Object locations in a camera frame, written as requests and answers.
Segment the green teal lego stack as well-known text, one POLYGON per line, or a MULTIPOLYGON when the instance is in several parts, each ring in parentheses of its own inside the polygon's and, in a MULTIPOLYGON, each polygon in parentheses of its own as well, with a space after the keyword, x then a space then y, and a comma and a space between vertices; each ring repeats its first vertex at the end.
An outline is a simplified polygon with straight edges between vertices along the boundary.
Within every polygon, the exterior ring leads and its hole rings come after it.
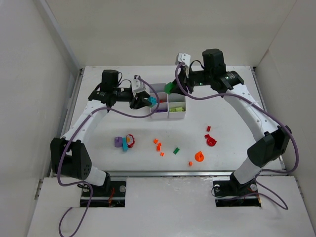
POLYGON ((153 96, 150 96, 147 100, 150 102, 150 105, 149 105, 150 108, 152 108, 153 106, 157 104, 157 99, 153 96))

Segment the purple lego stack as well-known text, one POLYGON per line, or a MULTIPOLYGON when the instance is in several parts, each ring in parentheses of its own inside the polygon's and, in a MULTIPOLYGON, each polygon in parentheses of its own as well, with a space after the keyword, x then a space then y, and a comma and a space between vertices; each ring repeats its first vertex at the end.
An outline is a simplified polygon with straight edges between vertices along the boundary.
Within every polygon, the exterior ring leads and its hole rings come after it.
POLYGON ((167 109, 158 109, 155 111, 155 113, 167 113, 168 110, 167 109))

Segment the small orange lego pair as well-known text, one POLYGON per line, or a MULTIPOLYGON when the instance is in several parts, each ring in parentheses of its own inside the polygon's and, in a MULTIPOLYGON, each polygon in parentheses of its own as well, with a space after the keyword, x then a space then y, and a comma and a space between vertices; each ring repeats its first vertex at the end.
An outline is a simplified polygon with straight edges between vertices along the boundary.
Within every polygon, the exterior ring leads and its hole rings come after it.
POLYGON ((156 146, 161 146, 161 142, 160 142, 158 139, 154 139, 154 140, 153 140, 153 143, 154 143, 156 146))

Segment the orange round lego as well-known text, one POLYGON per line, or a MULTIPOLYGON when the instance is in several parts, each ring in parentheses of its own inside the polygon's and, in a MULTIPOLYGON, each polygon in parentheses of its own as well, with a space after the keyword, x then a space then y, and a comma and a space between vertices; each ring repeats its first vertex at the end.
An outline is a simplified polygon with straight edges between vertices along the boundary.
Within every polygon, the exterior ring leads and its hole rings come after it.
POLYGON ((202 151, 199 151, 195 154, 195 160, 197 162, 202 162, 204 161, 204 154, 202 153, 202 151))

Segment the green number lego brick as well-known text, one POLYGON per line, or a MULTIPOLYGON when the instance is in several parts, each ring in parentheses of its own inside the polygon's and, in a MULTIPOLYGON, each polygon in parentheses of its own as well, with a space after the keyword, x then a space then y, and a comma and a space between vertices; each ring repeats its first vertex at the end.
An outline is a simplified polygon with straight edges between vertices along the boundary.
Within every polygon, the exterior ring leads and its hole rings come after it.
POLYGON ((165 87, 164 87, 164 92, 167 93, 167 94, 170 94, 171 86, 172 86, 171 82, 166 84, 165 87))

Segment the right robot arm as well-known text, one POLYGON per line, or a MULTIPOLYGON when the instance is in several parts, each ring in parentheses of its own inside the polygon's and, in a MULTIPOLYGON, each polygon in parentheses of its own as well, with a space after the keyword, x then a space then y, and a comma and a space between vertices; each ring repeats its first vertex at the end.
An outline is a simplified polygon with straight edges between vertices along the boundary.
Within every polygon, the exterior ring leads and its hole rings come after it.
POLYGON ((209 85, 248 126, 255 143, 248 148, 246 160, 230 175, 228 182, 228 186, 237 193, 253 181, 263 167, 286 151, 290 130, 259 106, 236 71, 227 71, 221 50, 207 49, 202 57, 201 70, 193 71, 190 55, 178 53, 175 80, 168 84, 168 92, 190 96, 194 87, 209 85))

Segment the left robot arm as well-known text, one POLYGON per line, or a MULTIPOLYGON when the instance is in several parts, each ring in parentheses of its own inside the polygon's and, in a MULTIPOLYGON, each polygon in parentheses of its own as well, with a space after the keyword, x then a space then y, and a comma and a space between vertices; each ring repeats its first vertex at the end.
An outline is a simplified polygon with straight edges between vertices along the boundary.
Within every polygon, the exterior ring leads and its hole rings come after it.
POLYGON ((97 187, 106 186, 110 181, 107 172, 93 166, 85 143, 93 134, 102 119, 113 111, 117 102, 127 102, 129 107, 137 110, 152 105, 148 90, 152 86, 140 76, 130 80, 130 86, 120 86, 120 72, 104 70, 101 82, 88 97, 87 104, 69 130, 60 138, 53 138, 50 143, 52 171, 57 175, 58 182, 61 176, 77 179, 77 183, 91 184, 97 187))

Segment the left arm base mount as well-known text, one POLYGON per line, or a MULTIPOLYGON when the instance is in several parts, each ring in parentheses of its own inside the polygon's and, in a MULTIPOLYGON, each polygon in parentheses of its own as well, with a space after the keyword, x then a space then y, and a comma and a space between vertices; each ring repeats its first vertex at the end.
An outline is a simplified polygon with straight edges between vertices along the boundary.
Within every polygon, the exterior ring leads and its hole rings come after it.
MULTIPOLYGON (((92 198, 89 207, 125 207, 126 180, 111 180, 106 187, 92 186, 92 198)), ((87 184, 77 184, 81 189, 80 207, 87 207, 91 194, 87 184)))

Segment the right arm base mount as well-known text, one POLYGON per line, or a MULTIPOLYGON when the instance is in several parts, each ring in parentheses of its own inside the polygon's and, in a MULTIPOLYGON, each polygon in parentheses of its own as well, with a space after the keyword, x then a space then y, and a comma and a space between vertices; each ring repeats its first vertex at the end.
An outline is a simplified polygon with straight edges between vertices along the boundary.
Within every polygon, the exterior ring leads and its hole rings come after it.
POLYGON ((239 186, 232 180, 213 180, 212 195, 216 207, 261 207, 256 182, 239 186))

